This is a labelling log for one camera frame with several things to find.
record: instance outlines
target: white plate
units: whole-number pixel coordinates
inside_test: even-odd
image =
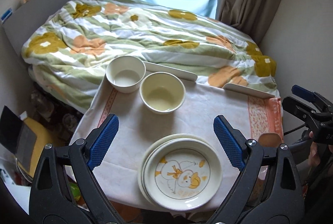
[[[162,207],[188,211],[219,189],[222,168],[215,150],[196,139],[176,140],[154,151],[144,170],[147,195]]]
[[[144,196],[145,196],[145,198],[150,202],[150,203],[152,203],[152,204],[154,204],[154,205],[157,205],[155,202],[154,202],[154,200],[149,196],[149,194],[148,194],[148,192],[147,192],[147,189],[146,189],[146,187],[145,187],[145,183],[144,183],[144,169],[145,169],[145,167],[146,167],[146,165],[147,165],[147,162],[148,162],[148,160],[150,159],[150,157],[152,156],[152,155],[154,155],[154,153],[157,151],[157,150],[159,150],[159,149],[162,149],[163,147],[165,147],[165,146],[168,146],[169,144],[171,144],[171,143],[174,143],[174,142],[178,142],[179,140],[189,140],[188,138],[180,138],[180,139],[173,139],[173,140],[169,140],[169,141],[167,141],[167,142],[165,142],[165,143],[163,143],[163,144],[161,144],[159,147],[157,147],[149,156],[148,156],[148,158],[146,159],[146,161],[145,161],[145,163],[144,163],[144,165],[143,165],[143,168],[142,168],[142,170],[141,170],[141,187],[143,188],[143,190],[144,190]]]
[[[197,139],[200,140],[202,142],[205,142],[204,139],[194,136],[194,135],[190,135],[190,134],[173,134],[173,135],[169,135],[166,137],[163,137],[162,139],[159,139],[158,141],[154,142],[144,153],[144,156],[142,158],[141,164],[139,166],[138,169],[138,185],[139,185],[139,189],[142,193],[142,195],[146,198],[146,200],[148,200],[150,203],[156,205],[156,203],[147,195],[146,191],[145,191],[145,187],[143,186],[143,175],[142,175],[142,171],[144,169],[145,163],[148,160],[148,157],[152,154],[152,152],[157,149],[159,146],[161,146],[162,144],[171,141],[173,139],[181,139],[181,138],[191,138],[191,139]]]

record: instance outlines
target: duck illustration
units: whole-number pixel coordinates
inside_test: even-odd
[[[161,175],[167,180],[168,187],[175,194],[178,187],[188,187],[190,189],[197,188],[201,179],[197,172],[193,172],[196,163],[191,161],[178,162],[176,160],[166,161],[165,157],[160,160],[163,163],[160,171],[155,172],[155,176]],[[199,166],[204,165],[204,160],[199,163]]]

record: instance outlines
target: blue gripper pad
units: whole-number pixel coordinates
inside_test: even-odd
[[[93,170],[94,167],[97,167],[102,163],[118,129],[119,119],[116,115],[113,115],[90,148],[89,160],[87,163],[90,170]]]
[[[315,95],[313,94],[313,92],[307,90],[307,89],[304,89],[298,85],[294,85],[292,88],[291,88],[291,92],[294,94],[294,95],[297,95],[298,97],[304,99],[305,101],[308,101],[310,103],[314,102],[316,100],[315,98]]]
[[[213,126],[214,132],[219,139],[219,142],[221,143],[231,165],[235,168],[238,168],[239,171],[242,171],[245,167],[242,148],[219,116],[214,119]]]

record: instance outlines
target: cream bowl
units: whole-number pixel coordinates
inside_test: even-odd
[[[178,109],[184,103],[185,95],[182,81],[165,72],[152,73],[140,84],[142,101],[157,114],[168,114]]]
[[[106,78],[121,93],[132,93],[139,89],[146,72],[145,64],[133,56],[113,59],[106,68]]]

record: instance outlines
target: human hand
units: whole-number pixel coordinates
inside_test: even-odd
[[[313,132],[309,133],[310,138],[313,138]],[[331,153],[333,153],[333,145],[329,145],[328,148],[330,149]],[[309,155],[309,165],[310,166],[318,166],[320,163],[320,157],[318,155],[318,146],[317,143],[313,142],[310,147],[310,155]]]

